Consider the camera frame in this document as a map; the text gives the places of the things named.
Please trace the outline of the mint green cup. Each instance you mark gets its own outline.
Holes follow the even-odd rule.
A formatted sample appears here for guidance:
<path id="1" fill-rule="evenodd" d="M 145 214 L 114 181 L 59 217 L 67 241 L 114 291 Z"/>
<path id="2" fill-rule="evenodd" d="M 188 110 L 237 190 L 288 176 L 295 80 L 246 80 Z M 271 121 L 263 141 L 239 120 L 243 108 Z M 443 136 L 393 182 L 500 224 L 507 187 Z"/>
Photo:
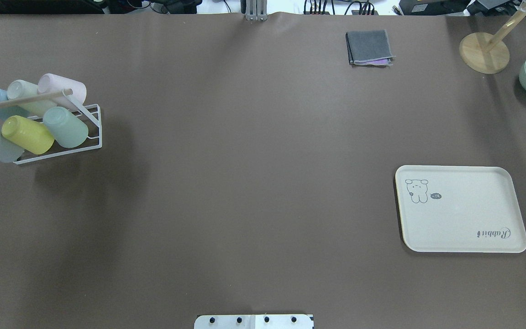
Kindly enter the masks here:
<path id="1" fill-rule="evenodd" d="M 42 117 L 42 122 L 54 139 L 64 148 L 75 148 L 88 137 L 87 125 L 64 107 L 52 107 Z"/>

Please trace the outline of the cream rabbit tray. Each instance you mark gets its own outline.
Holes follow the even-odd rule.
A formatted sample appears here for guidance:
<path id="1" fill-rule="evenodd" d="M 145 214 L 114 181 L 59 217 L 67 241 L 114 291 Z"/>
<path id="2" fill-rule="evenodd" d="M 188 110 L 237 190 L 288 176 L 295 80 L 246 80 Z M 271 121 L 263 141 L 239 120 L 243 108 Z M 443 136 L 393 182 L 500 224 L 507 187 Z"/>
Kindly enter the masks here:
<path id="1" fill-rule="evenodd" d="M 512 177 L 505 169 L 404 165 L 394 178 L 401 235 L 411 250 L 526 250 L 526 229 Z"/>

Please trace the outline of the pink cup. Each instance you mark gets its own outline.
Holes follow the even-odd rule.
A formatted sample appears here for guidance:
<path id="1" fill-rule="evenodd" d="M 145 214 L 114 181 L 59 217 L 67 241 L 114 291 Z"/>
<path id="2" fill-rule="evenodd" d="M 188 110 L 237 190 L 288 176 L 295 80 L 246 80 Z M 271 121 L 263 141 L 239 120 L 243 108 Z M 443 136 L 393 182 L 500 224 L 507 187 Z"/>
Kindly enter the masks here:
<path id="1" fill-rule="evenodd" d="M 86 86 L 85 84 L 75 81 L 66 77 L 62 77 L 56 74 L 48 73 L 40 77 L 37 84 L 38 94 L 48 93 L 48 92 L 60 92 L 64 89 L 71 89 L 73 91 L 73 96 L 76 100 L 79 101 L 81 105 L 84 104 L 86 99 Z M 65 96 L 59 96 L 51 99 L 52 102 L 62 106 L 70 111 L 77 111 L 78 108 L 70 102 Z"/>

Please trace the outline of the yellow cup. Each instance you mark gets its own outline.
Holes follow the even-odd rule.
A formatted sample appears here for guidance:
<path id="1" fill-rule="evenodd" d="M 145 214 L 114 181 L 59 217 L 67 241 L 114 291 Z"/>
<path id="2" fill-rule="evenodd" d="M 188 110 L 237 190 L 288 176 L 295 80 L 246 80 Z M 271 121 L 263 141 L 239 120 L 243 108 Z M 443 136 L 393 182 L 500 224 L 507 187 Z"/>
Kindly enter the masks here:
<path id="1" fill-rule="evenodd" d="M 37 155 L 50 150 L 55 141 L 44 124 L 19 115 L 4 121 L 1 133 L 4 138 Z"/>

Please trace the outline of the cream white cup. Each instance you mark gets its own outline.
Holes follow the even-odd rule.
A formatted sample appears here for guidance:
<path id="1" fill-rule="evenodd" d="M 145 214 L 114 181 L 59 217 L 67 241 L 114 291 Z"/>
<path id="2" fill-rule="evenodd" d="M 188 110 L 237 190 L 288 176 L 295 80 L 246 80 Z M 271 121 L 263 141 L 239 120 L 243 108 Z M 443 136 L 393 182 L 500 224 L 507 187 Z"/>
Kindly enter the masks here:
<path id="1" fill-rule="evenodd" d="M 25 98 L 38 95 L 38 85 L 25 80 L 15 80 L 9 84 L 7 90 L 8 100 Z M 21 108 L 27 110 L 33 115 L 43 117 L 43 115 L 58 104 L 52 100 L 40 100 L 36 102 L 19 104 Z"/>

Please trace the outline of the folded grey cloth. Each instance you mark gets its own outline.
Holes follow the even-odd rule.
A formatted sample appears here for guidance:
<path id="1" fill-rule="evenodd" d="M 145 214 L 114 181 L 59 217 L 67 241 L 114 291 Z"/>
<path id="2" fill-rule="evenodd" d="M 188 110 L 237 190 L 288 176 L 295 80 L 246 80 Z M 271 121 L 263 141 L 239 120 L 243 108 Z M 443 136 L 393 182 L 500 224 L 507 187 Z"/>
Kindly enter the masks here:
<path id="1" fill-rule="evenodd" d="M 345 33 L 351 65 L 391 66 L 392 50 L 386 30 L 348 31 Z"/>

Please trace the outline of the wooden glass stand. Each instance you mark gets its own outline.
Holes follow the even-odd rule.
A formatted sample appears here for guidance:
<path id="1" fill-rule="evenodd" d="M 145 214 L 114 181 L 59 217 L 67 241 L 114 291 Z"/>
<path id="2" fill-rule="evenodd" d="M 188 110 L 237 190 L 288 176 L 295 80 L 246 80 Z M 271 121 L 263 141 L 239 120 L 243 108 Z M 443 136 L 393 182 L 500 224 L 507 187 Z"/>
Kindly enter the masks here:
<path id="1" fill-rule="evenodd" d="M 459 44 L 459 54 L 470 68 L 484 74 L 501 72 L 510 60 L 510 52 L 503 39 L 526 17 L 526 0 L 502 27 L 491 35 L 476 32 L 465 36 Z"/>

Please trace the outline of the aluminium frame post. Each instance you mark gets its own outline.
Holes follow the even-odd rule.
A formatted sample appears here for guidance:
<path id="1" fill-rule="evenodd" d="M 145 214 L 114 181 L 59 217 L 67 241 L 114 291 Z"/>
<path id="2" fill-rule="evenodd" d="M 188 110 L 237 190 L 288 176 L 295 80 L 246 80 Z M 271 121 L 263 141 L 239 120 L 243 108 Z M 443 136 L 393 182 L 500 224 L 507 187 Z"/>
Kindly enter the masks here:
<path id="1" fill-rule="evenodd" d="M 267 0 L 242 0 L 241 9 L 247 21 L 266 21 L 268 18 Z"/>

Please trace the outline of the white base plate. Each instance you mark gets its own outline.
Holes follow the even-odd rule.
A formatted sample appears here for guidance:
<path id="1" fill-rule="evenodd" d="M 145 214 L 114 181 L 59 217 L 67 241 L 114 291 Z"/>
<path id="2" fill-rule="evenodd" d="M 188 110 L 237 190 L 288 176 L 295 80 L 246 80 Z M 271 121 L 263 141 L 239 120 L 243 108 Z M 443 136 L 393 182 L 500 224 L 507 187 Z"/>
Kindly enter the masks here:
<path id="1" fill-rule="evenodd" d="M 224 314 L 198 316 L 194 329 L 313 329 L 308 314 Z"/>

